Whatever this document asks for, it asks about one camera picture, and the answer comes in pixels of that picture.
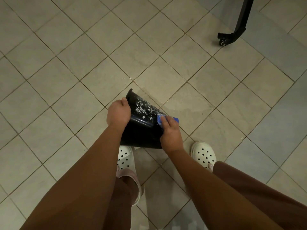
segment person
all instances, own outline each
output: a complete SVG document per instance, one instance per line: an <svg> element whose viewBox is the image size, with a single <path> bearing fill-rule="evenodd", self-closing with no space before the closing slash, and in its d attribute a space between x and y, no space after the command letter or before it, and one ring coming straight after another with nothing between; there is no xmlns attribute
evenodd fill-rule
<svg viewBox="0 0 307 230"><path fill-rule="evenodd" d="M140 198L140 185L132 169L117 166L121 135L130 116L126 98L112 103L108 127L52 186L21 230L130 229L131 207ZM161 119L162 148L208 229L306 229L306 206L224 162L202 165L196 159L203 154L199 150L206 147L209 152L211 147L199 142L192 148L193 159L184 150L178 123L169 116ZM213 163L213 170L205 168Z"/></svg>

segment brown pants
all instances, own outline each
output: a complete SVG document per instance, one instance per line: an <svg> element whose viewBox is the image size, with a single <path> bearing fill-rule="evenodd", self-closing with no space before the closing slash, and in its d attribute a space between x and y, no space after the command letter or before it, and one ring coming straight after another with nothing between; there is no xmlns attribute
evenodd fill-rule
<svg viewBox="0 0 307 230"><path fill-rule="evenodd" d="M307 229L307 207L227 165L214 164L213 174L222 179L283 229ZM126 184L116 178L103 230L130 230L131 196Z"/></svg>

